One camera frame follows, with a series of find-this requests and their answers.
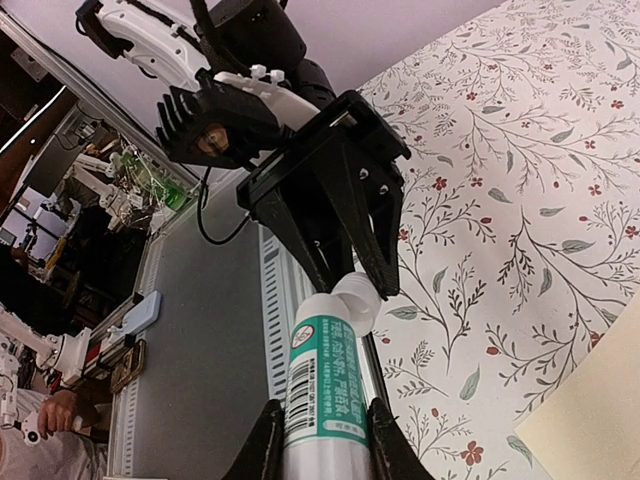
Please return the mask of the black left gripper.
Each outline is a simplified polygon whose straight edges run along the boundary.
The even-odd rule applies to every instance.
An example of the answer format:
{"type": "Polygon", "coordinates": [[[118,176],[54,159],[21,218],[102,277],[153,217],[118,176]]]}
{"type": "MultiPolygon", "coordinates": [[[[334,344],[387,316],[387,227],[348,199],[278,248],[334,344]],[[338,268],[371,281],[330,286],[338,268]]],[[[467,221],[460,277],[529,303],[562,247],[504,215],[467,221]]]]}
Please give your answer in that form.
{"type": "Polygon", "coordinates": [[[405,141],[356,91],[334,93],[281,2],[236,2],[235,53],[252,70],[238,80],[237,156],[269,154],[239,186],[239,205],[316,291],[355,270],[354,250],[380,297],[396,296],[405,141]]]}

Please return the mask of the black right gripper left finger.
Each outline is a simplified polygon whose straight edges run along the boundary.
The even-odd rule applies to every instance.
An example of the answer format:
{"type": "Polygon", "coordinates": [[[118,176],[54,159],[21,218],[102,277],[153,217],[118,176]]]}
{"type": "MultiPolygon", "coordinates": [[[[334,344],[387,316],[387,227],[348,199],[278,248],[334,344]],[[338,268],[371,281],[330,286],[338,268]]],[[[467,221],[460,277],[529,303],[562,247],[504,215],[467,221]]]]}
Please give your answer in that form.
{"type": "Polygon", "coordinates": [[[229,469],[230,480],[280,478],[284,443],[284,410],[277,399],[269,400],[229,469]]]}

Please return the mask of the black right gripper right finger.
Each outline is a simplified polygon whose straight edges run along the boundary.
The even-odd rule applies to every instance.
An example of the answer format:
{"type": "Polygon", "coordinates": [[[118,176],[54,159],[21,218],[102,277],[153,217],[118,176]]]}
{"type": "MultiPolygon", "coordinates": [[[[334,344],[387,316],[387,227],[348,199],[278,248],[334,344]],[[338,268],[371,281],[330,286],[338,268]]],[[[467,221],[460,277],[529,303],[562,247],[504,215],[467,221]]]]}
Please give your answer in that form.
{"type": "Polygon", "coordinates": [[[377,480],[433,480],[380,398],[367,412],[373,477],[377,480]]]}

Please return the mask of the green white glue stick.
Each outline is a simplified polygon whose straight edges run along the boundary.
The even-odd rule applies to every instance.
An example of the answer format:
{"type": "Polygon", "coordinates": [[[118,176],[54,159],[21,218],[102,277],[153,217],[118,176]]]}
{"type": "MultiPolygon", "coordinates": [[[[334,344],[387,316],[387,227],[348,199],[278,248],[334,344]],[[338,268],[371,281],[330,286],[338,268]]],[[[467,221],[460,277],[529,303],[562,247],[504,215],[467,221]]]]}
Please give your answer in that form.
{"type": "Polygon", "coordinates": [[[371,479],[356,336],[336,296],[307,298],[290,339],[282,477],[371,479]]]}

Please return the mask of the white glue stick cap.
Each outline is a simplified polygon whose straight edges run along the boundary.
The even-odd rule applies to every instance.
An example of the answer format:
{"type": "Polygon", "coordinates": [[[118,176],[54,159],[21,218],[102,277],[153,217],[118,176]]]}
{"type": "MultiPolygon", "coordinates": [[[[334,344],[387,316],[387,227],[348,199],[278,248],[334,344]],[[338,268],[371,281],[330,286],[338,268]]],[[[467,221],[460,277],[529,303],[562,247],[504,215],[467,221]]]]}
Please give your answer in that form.
{"type": "Polygon", "coordinates": [[[332,294],[346,306],[349,324],[357,338],[368,335],[378,317],[382,299],[369,277],[362,272],[345,275],[334,287],[332,294]]]}

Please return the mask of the cream envelope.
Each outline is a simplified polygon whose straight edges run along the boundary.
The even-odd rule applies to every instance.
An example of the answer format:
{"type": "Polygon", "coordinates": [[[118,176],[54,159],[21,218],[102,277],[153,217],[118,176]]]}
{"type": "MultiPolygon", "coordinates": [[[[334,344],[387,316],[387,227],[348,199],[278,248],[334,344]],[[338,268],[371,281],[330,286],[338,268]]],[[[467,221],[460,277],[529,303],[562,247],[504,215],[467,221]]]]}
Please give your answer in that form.
{"type": "Polygon", "coordinates": [[[639,477],[639,297],[515,428],[553,479],[639,477]]]}

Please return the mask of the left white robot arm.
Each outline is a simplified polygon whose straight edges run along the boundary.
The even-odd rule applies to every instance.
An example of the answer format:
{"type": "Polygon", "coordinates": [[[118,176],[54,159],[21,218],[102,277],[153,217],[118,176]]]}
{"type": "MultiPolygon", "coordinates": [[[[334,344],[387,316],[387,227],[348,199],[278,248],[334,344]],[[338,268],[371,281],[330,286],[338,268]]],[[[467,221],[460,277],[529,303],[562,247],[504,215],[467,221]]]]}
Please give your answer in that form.
{"type": "Polygon", "coordinates": [[[171,161],[247,172],[238,205],[317,290],[361,268],[381,297],[397,295],[405,141],[360,93],[333,90],[284,2],[191,9],[187,26],[148,2],[86,1],[76,20],[166,85],[156,135],[171,161]]]}

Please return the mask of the person's bare hand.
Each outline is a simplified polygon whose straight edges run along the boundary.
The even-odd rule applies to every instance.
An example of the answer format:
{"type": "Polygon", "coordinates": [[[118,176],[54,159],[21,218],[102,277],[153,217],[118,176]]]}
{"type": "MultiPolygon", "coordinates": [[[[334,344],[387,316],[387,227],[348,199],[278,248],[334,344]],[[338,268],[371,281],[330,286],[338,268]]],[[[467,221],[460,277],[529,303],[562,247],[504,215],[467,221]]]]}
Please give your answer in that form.
{"type": "Polygon", "coordinates": [[[41,404],[37,426],[43,438],[94,425],[99,414],[94,405],[71,390],[60,390],[41,404]]]}

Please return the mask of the light blue phone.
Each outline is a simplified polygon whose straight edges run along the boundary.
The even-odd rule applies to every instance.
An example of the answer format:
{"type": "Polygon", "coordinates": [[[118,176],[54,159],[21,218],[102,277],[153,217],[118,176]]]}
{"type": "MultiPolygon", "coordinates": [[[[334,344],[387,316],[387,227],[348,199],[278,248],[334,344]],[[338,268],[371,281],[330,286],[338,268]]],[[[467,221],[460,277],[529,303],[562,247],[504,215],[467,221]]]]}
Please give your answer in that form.
{"type": "Polygon", "coordinates": [[[152,325],[159,316],[162,295],[153,291],[137,303],[123,318],[122,330],[126,335],[137,335],[152,325]]]}

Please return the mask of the floral patterned table mat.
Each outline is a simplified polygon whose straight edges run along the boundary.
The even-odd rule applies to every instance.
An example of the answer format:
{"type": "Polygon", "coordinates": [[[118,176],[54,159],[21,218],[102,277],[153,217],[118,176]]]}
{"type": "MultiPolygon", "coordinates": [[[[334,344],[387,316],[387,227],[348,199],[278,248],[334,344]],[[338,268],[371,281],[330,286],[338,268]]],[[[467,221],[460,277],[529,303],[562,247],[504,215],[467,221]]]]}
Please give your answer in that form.
{"type": "Polygon", "coordinates": [[[507,1],[362,87],[407,141],[373,335],[438,479],[541,479],[515,426],[639,286],[639,5],[507,1]]]}

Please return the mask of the front aluminium rail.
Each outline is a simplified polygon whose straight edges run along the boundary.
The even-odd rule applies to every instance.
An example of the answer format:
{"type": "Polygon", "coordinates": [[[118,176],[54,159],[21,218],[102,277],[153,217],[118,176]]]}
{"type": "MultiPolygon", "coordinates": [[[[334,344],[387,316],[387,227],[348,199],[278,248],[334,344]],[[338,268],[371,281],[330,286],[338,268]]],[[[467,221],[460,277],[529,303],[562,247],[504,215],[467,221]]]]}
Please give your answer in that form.
{"type": "Polygon", "coordinates": [[[193,225],[150,244],[140,285],[160,311],[141,333],[142,374],[114,400],[108,472],[218,479],[285,394],[289,329],[311,285],[264,229],[214,247],[193,225]]]}

